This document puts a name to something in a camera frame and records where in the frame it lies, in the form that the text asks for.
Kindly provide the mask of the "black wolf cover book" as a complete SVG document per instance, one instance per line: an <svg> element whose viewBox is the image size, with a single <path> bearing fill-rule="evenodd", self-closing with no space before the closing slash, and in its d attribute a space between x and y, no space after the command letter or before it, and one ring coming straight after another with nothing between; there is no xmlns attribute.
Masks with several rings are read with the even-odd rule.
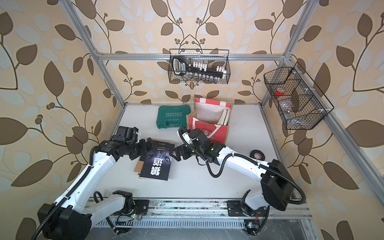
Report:
<svg viewBox="0 0 384 240"><path fill-rule="evenodd" d="M174 150L175 145L160 141L156 142L157 147L153 148L153 150L156 150L156 157L154 159L144 160L145 155L142 155L140 158L141 161L145 162L139 177L167 181L172 164L170 153Z"/></svg>

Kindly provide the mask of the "burlap canvas bag red front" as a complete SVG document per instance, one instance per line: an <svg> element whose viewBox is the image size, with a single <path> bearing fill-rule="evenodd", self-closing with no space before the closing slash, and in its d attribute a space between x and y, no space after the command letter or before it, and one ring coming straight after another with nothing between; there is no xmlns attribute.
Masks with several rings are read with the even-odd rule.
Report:
<svg viewBox="0 0 384 240"><path fill-rule="evenodd" d="M206 98L195 98L195 110L187 115L187 127L200 129L212 142L224 144L229 132L232 105Z"/></svg>

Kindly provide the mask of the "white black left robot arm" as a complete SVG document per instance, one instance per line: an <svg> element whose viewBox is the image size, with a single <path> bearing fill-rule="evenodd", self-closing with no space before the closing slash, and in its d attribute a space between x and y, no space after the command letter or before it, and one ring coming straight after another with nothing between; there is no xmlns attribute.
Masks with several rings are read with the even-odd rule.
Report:
<svg viewBox="0 0 384 240"><path fill-rule="evenodd" d="M96 224L110 215L135 214L132 193L120 190L88 211L85 207L104 175L121 157L134 160L153 148L153 140L140 139L137 128L118 127L110 140L91 149L89 163L75 182L54 203L43 204L39 209L40 225L31 238L36 240L43 235L50 240L84 240Z"/></svg>

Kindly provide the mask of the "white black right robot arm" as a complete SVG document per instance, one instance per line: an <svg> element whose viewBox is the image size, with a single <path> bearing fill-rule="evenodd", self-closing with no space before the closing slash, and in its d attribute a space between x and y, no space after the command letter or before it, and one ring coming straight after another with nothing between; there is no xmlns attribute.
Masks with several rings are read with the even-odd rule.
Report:
<svg viewBox="0 0 384 240"><path fill-rule="evenodd" d="M231 203L230 208L234 211L254 217L260 210L269 212L274 208L285 211L289 204L306 203L304 191L280 161L266 162L242 155L225 144L212 142L200 129L180 127L178 136L183 143L172 154L178 162L196 157L198 164L207 167L215 179L228 167L257 182L255 191L247 190L240 201Z"/></svg>

